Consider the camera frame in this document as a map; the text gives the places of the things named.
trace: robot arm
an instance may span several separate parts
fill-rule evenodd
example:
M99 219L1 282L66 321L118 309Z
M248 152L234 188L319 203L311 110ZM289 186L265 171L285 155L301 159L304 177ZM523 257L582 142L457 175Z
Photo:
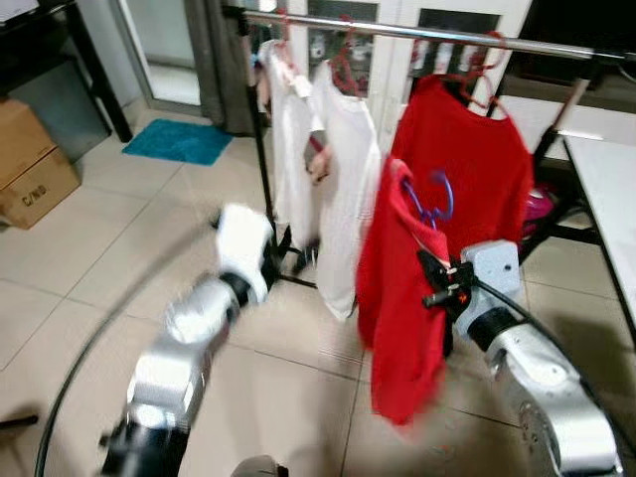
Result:
M504 240L467 247L462 263L444 273L430 256L420 260L439 289L424 304L444 303L460 335L485 352L495 387L519 417L530 475L622 475L612 427L576 368L543 329L475 286L477 277L514 296L521 287L517 247Z
M264 301L275 277L272 229L250 209L228 205L217 233L220 274L169 305L165 325L139 358L102 475L176 476L209 380L214 354L241 307Z

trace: red sweater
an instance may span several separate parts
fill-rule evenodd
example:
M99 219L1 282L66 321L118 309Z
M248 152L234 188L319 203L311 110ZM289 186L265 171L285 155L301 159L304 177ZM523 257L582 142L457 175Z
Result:
M356 289L360 334L374 348L372 406L394 424L410 422L434 396L444 364L445 312L421 304L433 289L417 260L417 240L448 260L446 237L419 220L400 186L403 177L410 177L406 166L387 159Z
M446 208L446 192L431 182L430 172L446 173L455 212L437 227L446 233L452 256L484 240L521 241L533 163L511 118L473 113L430 76L410 99L392 155L410 168L419 201L430 210Z

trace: gray curtain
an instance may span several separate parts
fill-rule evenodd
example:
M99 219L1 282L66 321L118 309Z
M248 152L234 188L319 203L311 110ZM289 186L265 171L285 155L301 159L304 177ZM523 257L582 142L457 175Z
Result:
M245 66L236 20L222 14L226 0L184 0L201 88L201 109L230 134L252 134Z

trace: metal rail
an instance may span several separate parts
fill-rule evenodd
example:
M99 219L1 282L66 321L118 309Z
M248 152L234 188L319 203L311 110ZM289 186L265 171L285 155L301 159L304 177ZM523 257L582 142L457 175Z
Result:
M432 42L448 42L463 45L476 45L479 47L501 48L514 52L570 58L574 60L590 60L595 58L603 63L620 63L627 59L625 54L597 52L594 49L587 47L535 42L531 40L520 40L518 38L499 39L490 35L453 32L434 28L401 27L397 25L358 21L349 22L330 18L317 18L302 15L279 15L276 13L256 12L250 10L245 10L244 14L251 23L258 24L289 23L303 27L337 31L347 31L353 28L356 33L369 35L384 35L388 37L421 39Z

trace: white garment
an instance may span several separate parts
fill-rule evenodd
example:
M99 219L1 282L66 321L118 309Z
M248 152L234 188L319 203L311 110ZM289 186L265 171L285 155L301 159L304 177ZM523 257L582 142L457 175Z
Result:
M322 189L316 284L340 320L352 311L364 235L373 218L381 173L376 129L365 102L333 85L325 62L317 70L311 104L333 149L331 174Z
M281 59L277 40L263 43L258 59L269 80L274 146L274 210L276 222L289 224L293 244L302 248L318 237L318 196L305 170L304 151L316 118L292 82L298 80Z

